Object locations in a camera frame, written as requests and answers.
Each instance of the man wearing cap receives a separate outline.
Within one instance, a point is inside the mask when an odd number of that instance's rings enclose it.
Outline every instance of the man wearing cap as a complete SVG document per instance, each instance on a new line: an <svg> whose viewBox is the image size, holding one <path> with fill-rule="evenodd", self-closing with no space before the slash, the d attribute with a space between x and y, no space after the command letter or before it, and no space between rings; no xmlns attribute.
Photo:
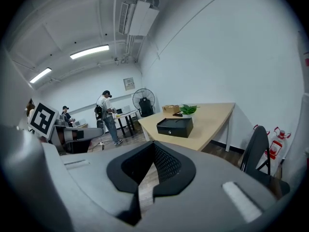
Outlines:
<svg viewBox="0 0 309 232"><path fill-rule="evenodd" d="M103 108L103 111L107 112L106 118L104 119L105 125L112 136L112 140L114 141L114 145L119 145L122 143L122 139L119 139L117 136L117 129L115 126L114 118L112 114L115 113L115 110L112 109L111 102L108 98L111 98L111 93L106 90L102 93L100 98L97 101L97 105Z"/></svg>
<svg viewBox="0 0 309 232"><path fill-rule="evenodd" d="M68 124L69 124L69 127L73 127L72 123L75 121L74 118L71 117L71 115L69 115L68 113L68 107L67 106L63 106L62 107L62 115L65 115L68 119Z"/></svg>

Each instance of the person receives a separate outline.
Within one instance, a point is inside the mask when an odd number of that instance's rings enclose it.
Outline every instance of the person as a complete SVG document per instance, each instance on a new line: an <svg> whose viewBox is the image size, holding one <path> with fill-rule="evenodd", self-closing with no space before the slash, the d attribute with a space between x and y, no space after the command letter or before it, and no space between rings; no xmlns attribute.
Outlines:
<svg viewBox="0 0 309 232"><path fill-rule="evenodd" d="M27 112L26 112L26 115L27 115L27 118L28 118L28 124L30 123L30 119L31 119L31 116L34 112L34 108L35 108L35 105L32 101L32 99L30 99L30 101L28 102L27 106ZM28 127L28 131L30 131L32 134L34 134L34 130L31 128L31 127Z"/></svg>
<svg viewBox="0 0 309 232"><path fill-rule="evenodd" d="M97 105L102 107L103 112L106 112L106 118L103 120L105 125L112 136L112 140L114 141L114 145L119 145L122 143L122 139L119 139L117 136L117 129L115 126L115 121L112 117L112 114L115 113L115 110L112 109L111 102L108 98L111 98L111 93L106 90L102 93L97 101Z"/></svg>
<svg viewBox="0 0 309 232"><path fill-rule="evenodd" d="M65 115L68 119L68 124L69 124L69 127L73 127L72 123L75 121L74 118L71 117L71 115L68 113L68 107L67 106L63 106L62 107L62 115Z"/></svg>

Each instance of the black box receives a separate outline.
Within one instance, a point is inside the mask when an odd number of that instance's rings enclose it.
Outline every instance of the black box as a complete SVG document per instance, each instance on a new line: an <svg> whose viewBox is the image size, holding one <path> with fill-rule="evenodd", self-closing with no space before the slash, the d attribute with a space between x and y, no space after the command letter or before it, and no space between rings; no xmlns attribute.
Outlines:
<svg viewBox="0 0 309 232"><path fill-rule="evenodd" d="M192 118L165 118L157 123L158 133L175 137L189 137L192 129Z"/></svg>

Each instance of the wooden floor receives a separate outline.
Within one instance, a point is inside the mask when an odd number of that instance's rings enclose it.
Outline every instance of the wooden floor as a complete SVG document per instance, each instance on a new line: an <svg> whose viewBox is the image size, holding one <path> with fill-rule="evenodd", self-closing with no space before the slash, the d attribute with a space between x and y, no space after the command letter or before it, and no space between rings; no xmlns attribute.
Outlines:
<svg viewBox="0 0 309 232"><path fill-rule="evenodd" d="M104 150L111 150L116 147L130 145L138 142L146 142L144 134L142 132L141 126L139 124L135 124L136 133L133 137L130 137L129 130L125 128L125 133L127 137L124 137L121 130L118 130L118 137L120 137L123 142L119 146L115 146L110 134L105 134L101 138L96 138L92 140L92 144L88 149L88 152L100 151L102 150L102 146L98 145L100 142L104 142ZM226 152L224 148L219 146L208 144L202 152L209 153L218 157L221 157L234 166L238 166L238 160L241 157L241 154L233 151ZM155 168L155 165L152 164L151 168L149 169L147 175L139 185L139 198L140 198L140 211L141 215L143 216L147 210L151 208L153 204L152 192L154 186L159 184L158 173Z"/></svg>

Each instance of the black table leg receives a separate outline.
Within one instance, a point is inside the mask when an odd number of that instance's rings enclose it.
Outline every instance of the black table leg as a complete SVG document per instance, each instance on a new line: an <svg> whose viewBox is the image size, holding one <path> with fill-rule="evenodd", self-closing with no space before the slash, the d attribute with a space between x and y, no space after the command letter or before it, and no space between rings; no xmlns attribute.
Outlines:
<svg viewBox="0 0 309 232"><path fill-rule="evenodd" d="M130 122L131 122L132 129L135 131L135 128L134 128L134 125L133 125L133 121L132 121L131 115L129 115L129 119L130 119Z"/></svg>
<svg viewBox="0 0 309 232"><path fill-rule="evenodd" d="M122 124L121 124L121 120L118 119L118 121L119 121L119 125L120 125L120 128L121 128L121 131L122 131L123 135L126 136L125 130L124 130Z"/></svg>
<svg viewBox="0 0 309 232"><path fill-rule="evenodd" d="M126 118L126 124L127 124L128 128L129 128L130 134L131 134L131 136L133 136L133 132L132 132L132 129L130 127L129 120L128 120L127 116L125 118Z"/></svg>

